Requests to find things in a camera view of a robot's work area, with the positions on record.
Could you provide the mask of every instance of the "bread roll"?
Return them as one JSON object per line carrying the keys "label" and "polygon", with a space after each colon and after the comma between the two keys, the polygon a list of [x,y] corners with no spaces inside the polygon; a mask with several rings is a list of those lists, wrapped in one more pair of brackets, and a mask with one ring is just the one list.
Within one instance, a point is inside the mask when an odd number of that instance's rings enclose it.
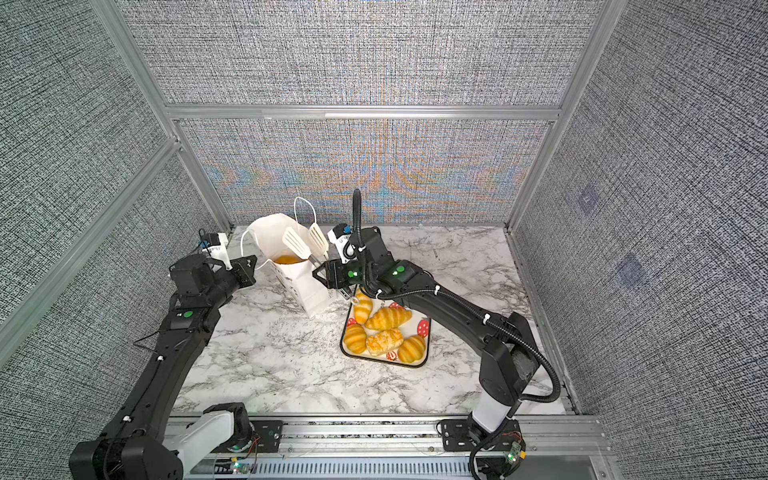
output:
{"label": "bread roll", "polygon": [[417,360],[422,359],[424,352],[427,350],[427,343],[424,338],[419,335],[408,337],[402,346],[397,351],[397,356],[401,362],[414,363]]}
{"label": "bread roll", "polygon": [[373,310],[373,300],[368,298],[363,292],[358,292],[355,295],[357,298],[357,305],[353,307],[355,313],[355,320],[357,323],[365,323]]}
{"label": "bread roll", "polygon": [[413,316],[413,312],[410,310],[383,306],[368,319],[366,328],[371,330],[395,329],[410,320],[411,316]]}
{"label": "bread roll", "polygon": [[402,345],[402,333],[398,329],[384,330],[368,337],[366,345],[371,355],[382,355]]}
{"label": "bread roll", "polygon": [[348,325],[344,332],[344,345],[356,355],[366,351],[366,330],[359,323]]}

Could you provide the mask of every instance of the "orange food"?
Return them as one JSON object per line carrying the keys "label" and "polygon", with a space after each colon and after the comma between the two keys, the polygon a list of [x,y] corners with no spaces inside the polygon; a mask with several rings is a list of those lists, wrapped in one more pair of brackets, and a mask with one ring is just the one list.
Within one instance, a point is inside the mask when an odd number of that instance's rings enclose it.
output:
{"label": "orange food", "polygon": [[366,330],[359,323],[348,325],[344,332],[344,345],[352,353],[363,353],[366,351],[367,337]]}
{"label": "orange food", "polygon": [[302,263],[304,260],[301,260],[296,255],[280,255],[275,260],[273,260],[274,263],[279,263],[280,265],[293,265],[294,263]]}
{"label": "orange food", "polygon": [[416,360],[422,359],[426,350],[427,344],[424,341],[424,337],[414,335],[408,337],[402,343],[397,351],[397,356],[401,362],[414,363]]}
{"label": "orange food", "polygon": [[376,335],[368,337],[366,346],[373,356],[392,352],[402,345],[402,333],[398,329],[389,329],[379,332]]}
{"label": "orange food", "polygon": [[366,328],[371,330],[394,329],[407,322],[413,316],[410,310],[389,308],[383,306],[366,322]]}
{"label": "orange food", "polygon": [[371,310],[373,310],[373,300],[368,298],[363,292],[358,292],[355,295],[357,298],[357,305],[354,306],[355,320],[357,323],[365,323],[369,316],[371,316]]}

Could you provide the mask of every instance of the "textured wall panel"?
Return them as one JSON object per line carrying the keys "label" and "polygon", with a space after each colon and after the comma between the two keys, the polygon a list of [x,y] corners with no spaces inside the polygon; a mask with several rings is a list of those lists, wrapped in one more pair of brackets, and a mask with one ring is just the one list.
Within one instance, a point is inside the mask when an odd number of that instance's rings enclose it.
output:
{"label": "textured wall panel", "polygon": [[517,233],[627,478],[768,478],[762,5],[630,1]]}
{"label": "textured wall panel", "polygon": [[601,6],[119,0],[171,102],[559,104]]}
{"label": "textured wall panel", "polygon": [[74,445],[99,434],[143,370],[131,341],[160,325],[168,265],[201,227],[214,220],[174,157],[0,370],[0,478],[69,476]]}
{"label": "textured wall panel", "polygon": [[292,212],[322,221],[500,223],[547,129],[543,121],[187,120],[193,148],[235,224]]}
{"label": "textured wall panel", "polygon": [[165,139],[87,1],[0,5],[0,323]]}

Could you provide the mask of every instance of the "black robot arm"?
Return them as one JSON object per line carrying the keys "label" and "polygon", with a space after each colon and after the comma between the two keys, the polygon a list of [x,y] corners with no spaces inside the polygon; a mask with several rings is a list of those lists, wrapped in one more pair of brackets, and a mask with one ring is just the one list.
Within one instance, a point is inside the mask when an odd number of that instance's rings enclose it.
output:
{"label": "black robot arm", "polygon": [[[232,270],[226,270],[222,261],[198,253],[170,267],[177,292],[156,332],[155,347],[144,347],[152,357],[101,435],[78,443],[71,453],[69,467],[75,480],[183,478],[185,467],[192,465],[183,465],[180,452],[163,445],[165,425],[184,379],[216,328],[219,308],[239,288],[255,283],[256,261],[255,256],[238,258],[232,260]],[[237,447],[250,440],[250,423],[241,403],[212,409],[232,413],[232,420],[218,429],[227,432],[223,444]]]}
{"label": "black robot arm", "polygon": [[[313,275],[327,288],[359,287],[367,296],[418,310],[467,342],[481,356],[480,384],[484,395],[471,415],[483,439],[513,414],[523,400],[553,402],[560,396],[557,374],[536,349],[528,322],[518,313],[503,316],[469,302],[435,281],[432,274],[408,260],[395,260],[377,227],[361,228],[361,196],[353,197],[353,228],[349,249],[354,255],[328,260]],[[549,374],[553,389],[547,396],[524,394],[539,366]]]}

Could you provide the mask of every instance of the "white marble surface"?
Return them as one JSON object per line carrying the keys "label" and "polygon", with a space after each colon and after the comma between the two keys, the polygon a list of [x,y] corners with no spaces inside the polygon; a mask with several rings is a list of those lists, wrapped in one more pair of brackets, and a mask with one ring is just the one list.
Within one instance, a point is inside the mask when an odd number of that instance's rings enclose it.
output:
{"label": "white marble surface", "polygon": [[[240,256],[242,227],[230,243]],[[446,288],[488,310],[530,318],[528,299],[499,227],[382,227],[395,258],[432,272]],[[245,254],[260,252],[250,236]],[[257,284],[221,309],[208,347],[192,367],[175,405],[199,412],[220,402],[244,402],[248,412],[465,413],[476,403],[480,357],[432,322],[429,359],[418,369],[350,359],[339,349],[343,301],[308,319],[268,268]],[[534,323],[538,348],[541,341]],[[540,368],[525,390],[545,394]],[[519,414],[565,414],[560,401],[523,402]]]}

